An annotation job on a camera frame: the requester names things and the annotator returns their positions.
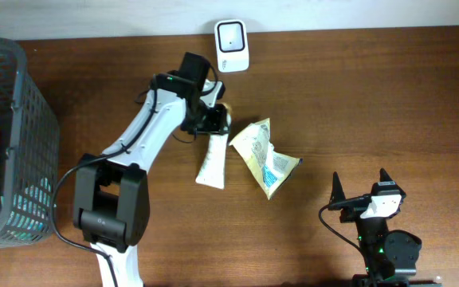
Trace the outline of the white bamboo print tube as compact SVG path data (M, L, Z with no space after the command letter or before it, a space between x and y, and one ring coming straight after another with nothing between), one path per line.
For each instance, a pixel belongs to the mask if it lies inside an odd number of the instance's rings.
M206 156L195 182L223 190L225 188L226 149L231 128L231 107L223 103L222 134L211 134Z

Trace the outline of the yellow white snack bag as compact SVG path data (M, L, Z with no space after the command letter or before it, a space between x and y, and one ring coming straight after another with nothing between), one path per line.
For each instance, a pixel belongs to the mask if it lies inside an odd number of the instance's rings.
M229 142L245 161L268 200L288 180L293 171L302 164L301 158L275 151L271 143L270 119L251 123Z

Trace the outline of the teal tissue packet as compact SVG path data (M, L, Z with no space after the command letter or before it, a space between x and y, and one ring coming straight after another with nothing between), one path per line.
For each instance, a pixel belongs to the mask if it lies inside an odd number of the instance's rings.
M13 197L10 216L6 221L6 239L24 244L39 242L50 236L49 212L52 185L42 178Z

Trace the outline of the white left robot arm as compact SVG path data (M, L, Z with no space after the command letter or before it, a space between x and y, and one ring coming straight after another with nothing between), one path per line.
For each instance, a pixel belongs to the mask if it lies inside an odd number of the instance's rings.
M76 168L73 225L99 262L105 286L141 286L137 245L150 218L148 172L170 135L180 129L210 137L208 155L222 175L231 117L220 103L226 88L208 80L212 64L185 53L177 70L155 74L146 99L123 134Z

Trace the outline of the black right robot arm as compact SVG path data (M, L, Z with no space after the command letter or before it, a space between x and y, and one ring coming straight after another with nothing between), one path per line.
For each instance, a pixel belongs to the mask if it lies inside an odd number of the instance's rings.
M387 221L397 215L406 192L388 175L379 171L379 181L367 194L345 196L338 174L332 175L331 196L320 208L320 222L334 235L350 244L363 258L366 272L351 279L352 286L438 286L436 281L412 281L422 240L404 230L390 230ZM341 223L354 223L358 241L352 242L330 227L324 220L325 210L339 211Z

